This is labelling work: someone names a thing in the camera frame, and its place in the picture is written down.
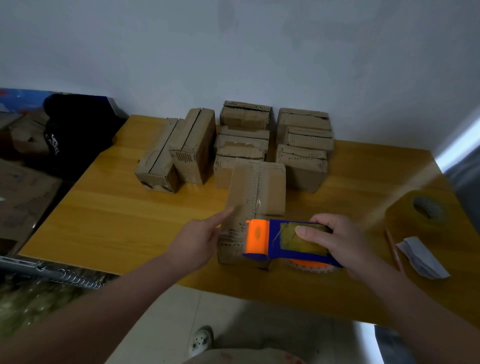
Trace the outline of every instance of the person's left arm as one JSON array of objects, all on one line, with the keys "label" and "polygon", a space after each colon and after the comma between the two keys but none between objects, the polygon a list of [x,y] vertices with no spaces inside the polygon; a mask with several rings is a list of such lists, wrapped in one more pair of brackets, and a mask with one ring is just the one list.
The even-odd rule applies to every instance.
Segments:
[{"label": "person's left arm", "polygon": [[104,363],[163,292],[208,262],[231,212],[188,222],[163,255],[0,342],[2,363]]}]

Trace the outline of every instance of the black bag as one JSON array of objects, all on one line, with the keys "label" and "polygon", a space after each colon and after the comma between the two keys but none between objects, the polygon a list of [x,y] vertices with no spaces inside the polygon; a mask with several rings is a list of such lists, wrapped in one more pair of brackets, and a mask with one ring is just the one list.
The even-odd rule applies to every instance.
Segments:
[{"label": "black bag", "polygon": [[98,154],[112,145],[125,123],[106,97],[53,94],[43,102],[50,117],[45,140],[59,177],[77,180]]}]

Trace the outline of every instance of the white croc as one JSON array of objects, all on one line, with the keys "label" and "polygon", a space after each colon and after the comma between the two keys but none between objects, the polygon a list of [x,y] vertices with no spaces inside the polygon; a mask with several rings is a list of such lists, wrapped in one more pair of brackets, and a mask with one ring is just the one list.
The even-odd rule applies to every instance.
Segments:
[{"label": "white croc", "polygon": [[213,348],[213,331],[210,326],[199,328],[190,339],[188,357],[192,358]]}]

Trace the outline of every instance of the forearm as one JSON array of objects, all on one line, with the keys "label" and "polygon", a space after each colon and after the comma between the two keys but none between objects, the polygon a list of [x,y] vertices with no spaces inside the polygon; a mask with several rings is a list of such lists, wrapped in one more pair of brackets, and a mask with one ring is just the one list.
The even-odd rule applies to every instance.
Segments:
[{"label": "forearm", "polygon": [[4,363],[103,363],[155,299],[184,275],[166,255],[0,344]]},{"label": "forearm", "polygon": [[480,331],[431,299],[380,258],[360,277],[384,303],[396,329],[425,363],[480,359]]}]

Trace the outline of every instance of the person's right arm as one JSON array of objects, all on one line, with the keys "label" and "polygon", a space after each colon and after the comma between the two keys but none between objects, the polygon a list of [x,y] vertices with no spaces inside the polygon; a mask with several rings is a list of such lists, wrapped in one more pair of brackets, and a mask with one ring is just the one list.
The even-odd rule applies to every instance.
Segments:
[{"label": "person's right arm", "polygon": [[421,363],[480,363],[480,330],[376,256],[347,217],[318,214],[311,221],[329,226],[333,234],[298,226],[297,235],[327,248],[352,276],[370,287]]}]

